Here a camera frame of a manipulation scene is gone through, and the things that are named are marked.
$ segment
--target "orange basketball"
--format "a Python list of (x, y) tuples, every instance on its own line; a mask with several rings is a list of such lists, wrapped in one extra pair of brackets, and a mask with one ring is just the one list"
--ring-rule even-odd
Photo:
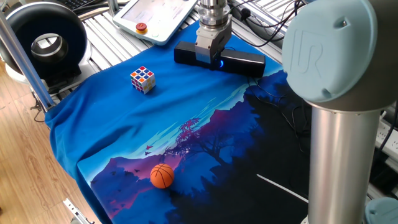
[(156, 165), (150, 172), (150, 181), (160, 189), (170, 187), (174, 180), (173, 169), (167, 164)]

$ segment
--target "metal pole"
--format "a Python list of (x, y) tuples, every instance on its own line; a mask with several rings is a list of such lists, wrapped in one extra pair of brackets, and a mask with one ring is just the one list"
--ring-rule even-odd
[(118, 0), (108, 0), (108, 6), (109, 6), (109, 13), (111, 14), (112, 17), (114, 17), (116, 13), (118, 13), (120, 10)]
[(3, 13), (0, 13), (0, 38), (17, 63), (19, 69), (34, 89), (39, 100), (43, 103), (45, 109), (49, 109), (54, 105), (54, 102)]
[(309, 224), (363, 220), (379, 110), (312, 109)]

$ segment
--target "black cable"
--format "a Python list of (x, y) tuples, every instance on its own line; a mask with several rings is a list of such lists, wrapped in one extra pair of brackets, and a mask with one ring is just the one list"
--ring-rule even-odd
[(235, 48), (233, 48), (233, 47), (225, 47), (226, 49), (232, 49), (232, 50), (236, 50)]
[(33, 120), (36, 121), (36, 122), (39, 122), (39, 123), (43, 123), (44, 120), (43, 120), (43, 121), (38, 121), (38, 120), (37, 120), (37, 116), (40, 114), (40, 112), (42, 112), (42, 110), (39, 110), (39, 111), (37, 112), (37, 114), (36, 114), (35, 118), (33, 118)]
[(248, 1), (242, 2), (241, 4), (237, 4), (236, 6), (233, 6), (229, 11), (231, 12), (233, 9), (235, 9), (235, 8), (237, 8), (237, 7), (239, 7), (239, 6), (243, 5), (243, 4), (246, 4), (246, 3), (249, 3), (249, 2), (253, 2), (253, 1), (255, 1), (255, 0), (248, 0)]
[(391, 135), (392, 131), (394, 130), (394, 127), (397, 124), (397, 118), (398, 118), (398, 101), (396, 101), (396, 108), (394, 111), (394, 120), (392, 121), (390, 129), (388, 130), (388, 133), (387, 133), (386, 137), (384, 138), (383, 142), (381, 143), (379, 149), (376, 149), (376, 151), (373, 155), (372, 167), (375, 165), (376, 161), (380, 158), (381, 152), (382, 152), (384, 146), (387, 144), (387, 141), (390, 138), (390, 135)]
[(278, 112), (284, 117), (284, 119), (286, 120), (287, 124), (289, 124), (289, 126), (294, 130), (294, 126), (290, 123), (290, 121), (287, 119), (287, 117), (285, 116), (285, 114), (283, 114), (283, 112), (280, 110), (280, 108), (279, 108), (278, 105), (275, 105), (275, 104), (270, 103), (270, 102), (266, 102), (266, 101), (260, 99), (260, 98), (254, 93), (254, 91), (253, 91), (253, 89), (251, 88), (251, 85), (250, 85), (249, 77), (248, 77), (248, 85), (249, 85), (250, 91), (251, 91), (251, 92), (253, 93), (253, 95), (257, 98), (257, 100), (259, 100), (259, 101), (262, 102), (262, 103), (265, 103), (265, 104), (268, 104), (268, 105), (271, 105), (271, 106), (277, 108), (277, 109), (278, 109)]
[(381, 143), (380, 147), (379, 147), (379, 151), (382, 151), (384, 146), (387, 144), (388, 139), (390, 138), (390, 135), (392, 133), (392, 131), (394, 130), (394, 127), (397, 124), (397, 117), (398, 117), (398, 101), (396, 101), (396, 109), (394, 112), (394, 120), (390, 126), (390, 129), (388, 130), (388, 133), (386, 135), (386, 138), (384, 138), (383, 142)]
[(275, 98), (284, 98), (284, 97), (287, 96), (287, 95), (283, 95), (283, 96), (274, 96), (274, 95), (270, 94), (267, 90), (263, 89), (263, 88), (259, 85), (259, 83), (257, 82), (257, 80), (256, 80), (255, 78), (253, 78), (253, 77), (251, 77), (251, 78), (253, 79), (253, 81), (254, 81), (254, 83), (257, 85), (257, 87), (260, 88), (260, 90), (266, 92), (268, 95), (270, 95), (270, 96), (272, 96), (272, 97), (275, 97)]
[(269, 41), (271, 41), (271, 42), (275, 42), (275, 41), (280, 41), (280, 40), (283, 40), (283, 39), (284, 39), (284, 37), (279, 37), (278, 39), (267, 39), (267, 38), (263, 37), (261, 34), (257, 33), (256, 30), (253, 29), (253, 28), (250, 26), (250, 23), (248, 23), (247, 21), (246, 21), (246, 25), (248, 25), (249, 29), (251, 29), (251, 30), (254, 32), (254, 34), (256, 34), (258, 37), (260, 37), (260, 38), (263, 39), (263, 40), (266, 40), (266, 41), (269, 40)]
[(274, 32), (274, 35), (272, 35), (272, 36), (270, 37), (270, 39), (267, 40), (266, 42), (264, 42), (263, 44), (260, 44), (260, 45), (252, 44), (252, 43), (250, 43), (250, 42), (244, 40), (244, 39), (243, 39), (240, 35), (238, 35), (235, 31), (232, 30), (232, 33), (235, 34), (237, 37), (239, 37), (240, 39), (242, 39), (242, 40), (245, 41), (247, 44), (249, 44), (249, 45), (251, 45), (251, 46), (253, 46), (253, 47), (263, 47), (263, 46), (267, 45), (270, 41), (272, 41), (272, 40), (275, 38), (275, 36), (279, 33), (279, 31), (282, 29), (282, 27), (285, 25), (285, 23), (289, 20), (289, 18), (294, 14), (294, 12), (295, 12), (295, 11), (292, 11), (292, 12), (287, 16), (287, 18), (283, 20), (283, 23), (281, 23), (280, 27), (279, 27), (278, 29), (276, 29), (276, 31)]

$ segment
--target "blue cloth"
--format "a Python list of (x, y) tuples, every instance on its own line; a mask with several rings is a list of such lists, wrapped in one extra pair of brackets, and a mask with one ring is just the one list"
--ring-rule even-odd
[[(88, 183), (104, 169), (109, 158), (142, 152), (150, 138), (165, 135), (170, 132), (168, 128), (194, 116), (201, 116), (205, 122), (214, 112), (204, 110), (209, 102), (219, 109), (229, 107), (225, 99), (233, 97), (242, 86), (241, 90), (246, 91), (247, 80), (242, 75), (174, 62), (174, 47), (181, 40), (194, 42), (197, 29), (195, 23), (175, 34), (167, 45), (155, 46), (89, 77), (45, 114), (56, 159), (76, 180), (103, 223), (110, 220)], [(260, 54), (235, 36), (227, 46)], [(133, 89), (129, 76), (141, 66), (154, 72), (156, 78), (156, 86), (146, 95)], [(267, 57), (265, 76), (280, 69)]]

